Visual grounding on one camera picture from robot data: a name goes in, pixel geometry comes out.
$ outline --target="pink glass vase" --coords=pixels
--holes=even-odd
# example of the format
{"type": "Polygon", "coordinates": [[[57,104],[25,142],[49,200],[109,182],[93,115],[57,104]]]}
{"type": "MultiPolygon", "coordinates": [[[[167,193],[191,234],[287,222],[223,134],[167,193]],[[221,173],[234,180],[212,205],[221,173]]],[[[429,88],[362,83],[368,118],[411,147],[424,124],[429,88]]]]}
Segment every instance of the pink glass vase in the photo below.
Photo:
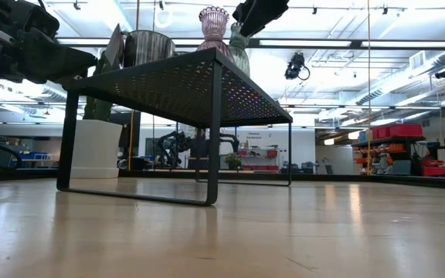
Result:
{"type": "Polygon", "coordinates": [[[226,33],[226,24],[228,23],[229,14],[224,8],[207,7],[199,14],[200,22],[202,22],[202,32],[205,41],[197,48],[197,50],[209,49],[216,47],[224,56],[233,62],[233,54],[229,51],[229,47],[223,42],[224,33],[226,33]]]}

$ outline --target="wooden floor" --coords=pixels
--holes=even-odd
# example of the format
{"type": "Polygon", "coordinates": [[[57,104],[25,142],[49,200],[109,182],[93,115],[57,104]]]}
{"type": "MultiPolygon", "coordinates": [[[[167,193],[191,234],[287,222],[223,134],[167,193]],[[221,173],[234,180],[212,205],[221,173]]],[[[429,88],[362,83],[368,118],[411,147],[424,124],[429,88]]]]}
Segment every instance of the wooden floor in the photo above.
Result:
{"type": "MultiPolygon", "coordinates": [[[[189,180],[73,187],[205,194],[189,180]]],[[[0,277],[445,277],[445,190],[220,185],[216,205],[199,208],[0,182],[0,277]]]]}

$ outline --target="white planter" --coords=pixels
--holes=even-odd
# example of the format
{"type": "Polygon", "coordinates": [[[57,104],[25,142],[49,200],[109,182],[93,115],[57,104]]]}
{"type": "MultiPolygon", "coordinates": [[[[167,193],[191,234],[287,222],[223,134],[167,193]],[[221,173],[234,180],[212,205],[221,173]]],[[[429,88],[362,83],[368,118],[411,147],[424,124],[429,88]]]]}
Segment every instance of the white planter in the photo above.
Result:
{"type": "Polygon", "coordinates": [[[78,120],[71,178],[117,178],[121,129],[101,120],[78,120]]]}

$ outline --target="black metal table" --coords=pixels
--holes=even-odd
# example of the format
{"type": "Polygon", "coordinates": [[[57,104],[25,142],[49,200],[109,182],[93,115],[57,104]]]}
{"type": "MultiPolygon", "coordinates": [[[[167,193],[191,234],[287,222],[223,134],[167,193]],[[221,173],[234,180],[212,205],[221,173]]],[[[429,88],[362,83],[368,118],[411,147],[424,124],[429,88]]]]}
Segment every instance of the black metal table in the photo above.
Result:
{"type": "MultiPolygon", "coordinates": [[[[57,179],[60,191],[186,205],[211,205],[217,200],[219,140],[210,140],[209,143],[209,178],[205,201],[70,188],[79,95],[189,124],[199,130],[210,127],[210,138],[219,138],[221,127],[288,124],[291,165],[293,118],[216,49],[77,80],[66,90],[68,97],[57,179]]],[[[290,185],[290,167],[288,172],[287,185],[290,185]]]]}

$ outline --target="perforated tabletop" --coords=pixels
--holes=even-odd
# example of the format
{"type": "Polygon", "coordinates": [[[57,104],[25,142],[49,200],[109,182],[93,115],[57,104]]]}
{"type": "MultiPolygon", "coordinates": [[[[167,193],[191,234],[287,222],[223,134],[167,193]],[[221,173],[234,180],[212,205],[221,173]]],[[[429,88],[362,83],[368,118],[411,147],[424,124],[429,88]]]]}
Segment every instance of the perforated tabletop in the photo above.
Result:
{"type": "Polygon", "coordinates": [[[88,77],[67,89],[180,123],[209,127],[213,63],[222,65],[222,127],[293,121],[279,103],[216,49],[88,77]]]}

